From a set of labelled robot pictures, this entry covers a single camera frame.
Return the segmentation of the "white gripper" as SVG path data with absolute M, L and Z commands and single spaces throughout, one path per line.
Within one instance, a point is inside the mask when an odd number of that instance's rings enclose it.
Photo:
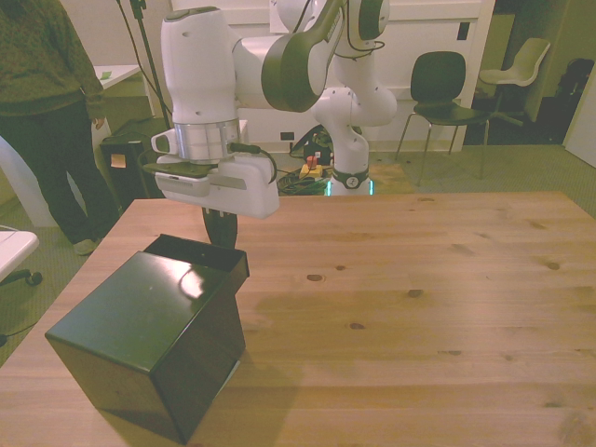
M 157 186 L 168 199 L 203 207 L 210 243 L 234 249 L 237 214 L 264 219 L 278 209 L 273 173 L 272 162 L 266 157 L 234 156 L 202 178 L 159 172 Z

